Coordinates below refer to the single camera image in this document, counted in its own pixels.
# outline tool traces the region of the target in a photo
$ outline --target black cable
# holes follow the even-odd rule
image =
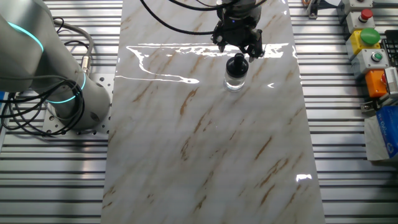
[[[52,94],[55,90],[57,90],[58,88],[60,88],[62,85],[68,85],[70,88],[75,87],[74,89],[72,89],[72,92],[73,92],[73,94],[76,96],[76,97],[75,97],[75,102],[76,102],[76,105],[77,105],[77,108],[78,108],[78,112],[80,112],[79,117],[77,117],[77,118],[76,118],[76,117],[72,118],[72,119],[68,122],[67,125],[65,125],[63,128],[59,129],[58,131],[56,131],[56,132],[54,132],[54,133],[47,133],[47,132],[45,132],[45,131],[42,131],[42,130],[37,129],[35,126],[31,125],[31,122],[32,122],[32,121],[37,117],[37,115],[40,113],[42,103],[43,103],[48,97],[50,97],[51,94]],[[3,108],[2,113],[1,113],[1,116],[0,116],[0,117],[1,117],[1,123],[2,123],[2,125],[3,125],[6,129],[9,129],[9,130],[23,129],[25,132],[27,132],[27,133],[29,133],[29,134],[38,135],[38,136],[55,136],[55,135],[59,135],[59,134],[65,134],[67,131],[71,130],[74,126],[76,126],[76,124],[79,122],[79,120],[81,120],[81,117],[83,116],[83,113],[84,113],[84,110],[85,110],[85,102],[84,102],[83,92],[82,92],[80,86],[78,86],[78,85],[76,86],[76,83],[75,83],[74,81],[72,81],[72,80],[64,80],[64,81],[61,82],[59,85],[55,86],[54,88],[50,89],[49,91],[46,91],[45,93],[46,93],[46,95],[45,95],[43,98],[41,98],[40,102],[37,103],[35,106],[32,107],[32,108],[36,108],[37,105],[40,106],[38,112],[37,112],[37,113],[35,114],[35,116],[34,116],[32,119],[30,119],[30,120],[26,120],[25,117],[24,117],[24,114],[26,114],[26,111],[32,111],[32,108],[30,108],[30,109],[28,109],[28,110],[25,110],[25,111],[21,111],[21,109],[19,108],[18,104],[15,103],[15,101],[17,101],[17,100],[15,99],[15,95],[16,95],[16,94],[15,94],[15,93],[10,93],[9,96],[8,96],[7,103],[4,105],[4,108]],[[14,112],[13,112],[12,106],[11,106],[12,104],[14,104],[14,106],[15,106],[15,108],[16,108],[16,110],[17,110],[18,113],[14,113]],[[7,116],[5,115],[7,109],[8,109],[9,112],[10,112],[11,118],[12,118],[12,119],[14,120],[14,122],[17,124],[17,127],[16,127],[16,128],[11,128],[11,127],[7,126],[7,125],[5,124],[5,122],[4,122],[4,118],[7,117]],[[17,120],[17,117],[18,117],[18,116],[22,118],[22,120],[24,121],[24,124],[21,124],[21,123]],[[32,131],[27,130],[27,129],[25,128],[25,126],[27,126],[27,125],[30,126],[31,128],[33,128],[34,130],[36,130],[36,132],[32,132]]]
[[[66,45],[71,44],[71,43],[81,44],[81,45],[85,46],[86,49],[88,50],[88,45],[85,44],[84,42],[80,41],[80,40],[69,40],[69,41],[66,41],[66,42],[63,43],[63,44],[66,46]]]
[[[57,33],[59,34],[60,31],[61,31],[61,29],[62,29],[62,27],[63,27],[63,25],[65,24],[65,21],[64,21],[63,18],[61,18],[61,17],[53,17],[52,19],[53,19],[53,20],[60,19],[60,20],[62,21],[60,27],[59,27],[58,30],[57,30]]]
[[[267,1],[267,0],[262,0],[262,1],[259,2],[258,4],[253,5],[253,6],[249,7],[249,8],[247,8],[247,9],[242,9],[242,10],[237,10],[237,11],[248,11],[248,10],[254,9],[254,8],[260,6],[262,3],[266,2],[266,1]],[[148,5],[145,3],[144,0],[140,0],[140,2],[141,2],[141,4],[144,6],[144,8],[149,12],[149,14],[150,14],[154,19],[156,19],[156,20],[157,20],[159,23],[161,23],[163,26],[166,26],[167,28],[169,28],[169,29],[171,29],[171,30],[174,30],[175,32],[180,32],[180,33],[182,33],[182,34],[189,34],[189,35],[213,35],[213,34],[215,33],[214,31],[208,31],[208,32],[193,32],[193,31],[181,30],[181,29],[178,29],[178,28],[176,28],[176,27],[170,26],[170,25],[168,25],[166,22],[164,22],[161,18],[157,17],[157,16],[155,15],[155,13],[152,12],[152,10],[148,7]],[[223,31],[223,32],[227,32],[227,31],[237,30],[237,29],[240,29],[240,28],[241,28],[241,27],[235,27],[235,28],[232,28],[232,29],[225,29],[225,30],[222,30],[222,31]]]
[[[43,93],[41,93],[41,94],[39,94],[39,95],[37,95],[37,96],[33,96],[33,97],[29,97],[29,98],[26,98],[26,99],[23,99],[23,100],[0,100],[0,103],[26,103],[26,102],[28,102],[28,101],[32,101],[32,100],[36,100],[36,99],[39,99],[39,98],[42,98],[41,100],[40,100],[40,102],[39,103],[37,103],[35,106],[34,106],[34,109],[36,109],[36,107],[38,107],[38,105],[39,104],[41,104],[41,103],[43,103],[48,97],[50,97],[50,95],[55,91],[55,90],[57,90],[58,88],[60,88],[62,85],[64,85],[64,83],[65,83],[65,81],[63,81],[63,82],[60,82],[58,85],[56,85],[55,87],[53,87],[53,88],[51,88],[51,89],[49,89],[49,90],[47,90],[47,91],[45,91],[45,92],[43,92]],[[0,118],[3,118],[3,116],[5,116],[4,118],[11,118],[11,116],[9,116],[9,115],[0,115]]]
[[[54,24],[60,25],[61,22],[54,21]],[[63,23],[63,26],[64,26],[64,28],[70,29],[72,31],[75,31],[75,32],[77,32],[77,33],[79,33],[79,34],[81,34],[81,35],[83,35],[83,36],[85,36],[87,38],[87,40],[88,40],[88,49],[87,49],[87,53],[85,54],[85,56],[90,56],[92,51],[93,51],[93,48],[94,48],[94,40],[91,37],[91,35],[89,35],[86,31],[84,31],[83,29],[81,29],[81,28],[79,28],[77,26],[73,26],[73,25],[70,25],[70,24],[67,24],[67,23]]]
[[[167,28],[174,30],[176,32],[180,32],[183,34],[190,34],[190,35],[211,35],[214,34],[214,31],[209,31],[209,32],[192,32],[192,31],[186,31],[186,30],[181,30],[175,27],[172,27],[170,25],[168,25],[167,23],[165,23],[161,18],[157,17],[154,12],[152,12],[151,9],[149,9],[149,7],[147,6],[147,4],[144,2],[144,0],[140,0],[141,4],[144,6],[144,8],[149,12],[149,14],[155,18],[159,23],[161,23],[163,26],[166,26]]]
[[[39,109],[37,110],[36,114],[33,115],[33,117],[32,117],[28,122],[25,122],[23,125],[18,125],[18,126],[16,126],[15,128],[12,128],[12,127],[10,127],[10,126],[7,126],[4,122],[2,122],[2,125],[3,125],[6,129],[8,129],[8,130],[10,130],[10,131],[18,130],[18,129],[20,129],[21,127],[27,126],[28,124],[30,124],[31,122],[33,122],[33,120],[36,119],[36,117],[40,114],[41,111],[42,111],[42,107],[40,106]]]
[[[216,7],[216,6],[207,5],[207,4],[205,4],[205,3],[203,3],[203,2],[201,2],[201,1],[199,1],[199,0],[197,0],[197,2],[199,2],[200,4],[202,4],[202,5],[204,5],[204,6],[207,6],[207,7]]]
[[[216,11],[216,10],[219,10],[219,9],[224,9],[224,8],[226,8],[228,6],[232,6],[233,4],[237,3],[239,0],[234,0],[234,1],[231,1],[230,3],[227,3],[227,4],[221,4],[219,6],[206,7],[206,8],[189,6],[187,4],[184,4],[184,3],[176,1],[176,0],[169,0],[169,1],[174,3],[174,4],[177,4],[179,6],[182,6],[182,7],[186,8],[186,9],[192,9],[192,10],[196,10],[196,11]]]

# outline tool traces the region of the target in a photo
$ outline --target white marble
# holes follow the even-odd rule
[[[147,2],[181,29],[218,22]],[[262,7],[266,54],[238,93],[223,88],[236,47],[171,31],[138,0],[122,21],[102,224],[325,223],[286,0]]]

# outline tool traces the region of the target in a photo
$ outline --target gray robot arm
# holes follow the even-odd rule
[[[0,75],[2,77],[31,78],[35,75],[43,51],[28,35],[16,31],[0,16]],[[27,90],[32,80],[1,79],[0,90]]]
[[[80,86],[85,99],[84,114],[74,129],[93,128],[108,114],[107,91],[85,75],[59,39],[51,12],[42,0],[1,0],[0,30],[0,91],[18,92],[31,87],[43,93],[62,79],[69,79]],[[78,110],[74,98],[65,85],[47,101],[59,117],[69,118]]]

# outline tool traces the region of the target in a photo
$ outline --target metal rail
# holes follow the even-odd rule
[[[122,1],[46,1],[54,16],[94,38],[92,73],[112,75]],[[397,166],[366,161],[364,116],[334,9],[308,20],[289,0],[326,222],[398,223]],[[377,30],[398,29],[398,9],[376,8]],[[69,31],[61,39],[85,39]],[[76,59],[85,53],[69,46]],[[41,127],[44,113],[34,124]],[[47,142],[7,132],[0,153],[0,223],[100,223],[106,142]]]

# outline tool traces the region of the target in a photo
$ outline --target mounting plate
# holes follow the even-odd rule
[[[94,82],[100,83],[101,85],[104,86],[105,90],[109,94],[109,97],[111,98],[111,105],[112,105],[114,75],[92,73],[92,74],[90,74],[90,78]],[[99,125],[95,126],[93,129],[88,129],[85,131],[70,130],[64,135],[58,135],[55,138],[44,137],[44,139],[46,139],[48,141],[64,141],[64,140],[71,140],[71,139],[73,139],[73,140],[108,140],[109,120],[111,119],[111,109],[112,109],[112,107],[110,107],[105,119]],[[63,127],[63,124],[60,122],[60,120],[57,118],[54,118],[50,112],[46,111],[42,130],[56,132],[61,127]]]

